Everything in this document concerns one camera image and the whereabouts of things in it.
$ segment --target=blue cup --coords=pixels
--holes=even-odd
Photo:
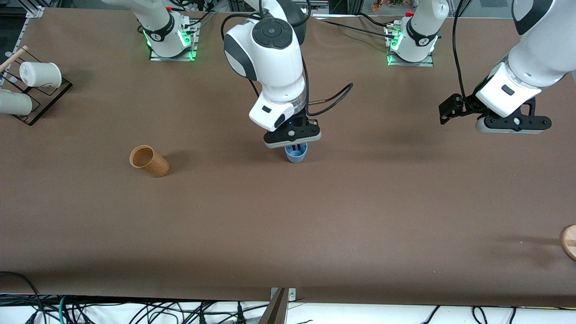
[[[306,152],[308,152],[308,144],[296,144],[284,146],[284,152],[286,152],[286,157],[292,163],[300,163],[306,157]]]

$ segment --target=white robot link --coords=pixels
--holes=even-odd
[[[190,46],[183,26],[190,20],[178,12],[168,12],[162,0],[101,0],[132,11],[144,29],[151,49],[164,58],[181,54]]]
[[[438,31],[446,20],[450,6],[446,0],[424,0],[412,17],[394,21],[399,26],[390,49],[407,62],[420,62],[434,51]]]
[[[257,12],[259,3],[247,1]],[[264,17],[247,19],[224,37],[224,53],[240,76],[260,82],[262,92],[250,119],[269,132],[301,112],[306,105],[300,44],[304,42],[304,14],[290,0],[262,0]]]
[[[480,113],[476,128],[484,133],[537,134],[552,126],[550,118],[535,115],[534,97],[576,70],[576,3],[515,0],[512,16],[520,42],[472,95],[455,94],[440,105],[442,124]],[[528,115],[520,110],[524,104]]]

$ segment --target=white cup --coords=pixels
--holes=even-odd
[[[20,65],[20,78],[35,88],[57,88],[62,84],[62,73],[54,63],[24,62]]]
[[[28,115],[32,111],[32,99],[24,93],[0,89],[0,114]]]

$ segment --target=wooden object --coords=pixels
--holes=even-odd
[[[16,59],[19,58],[20,55],[26,53],[27,50],[28,46],[24,45],[21,49],[17,50],[16,53],[12,54],[7,60],[4,61],[4,63],[0,65],[0,72],[6,70],[6,68],[12,64],[12,62],[16,61]]]
[[[567,226],[561,235],[562,248],[570,259],[576,261],[576,225]]]
[[[154,178],[161,178],[170,170],[168,161],[148,145],[140,145],[132,150],[130,164]]]

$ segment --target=brown table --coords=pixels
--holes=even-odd
[[[2,270],[41,293],[574,305],[559,241],[576,223],[571,78],[538,97],[554,123],[541,135],[481,134],[471,116],[441,126],[438,104],[458,91],[451,20],[435,67],[410,68],[386,65],[382,38],[312,19],[310,98],[354,89],[290,164],[248,119],[256,98],[225,61],[222,18],[193,63],[149,62],[130,12],[30,22],[22,44],[74,86],[33,127],[0,118]],[[510,20],[462,19],[458,34],[468,91],[518,41]],[[140,144],[172,173],[133,169]]]

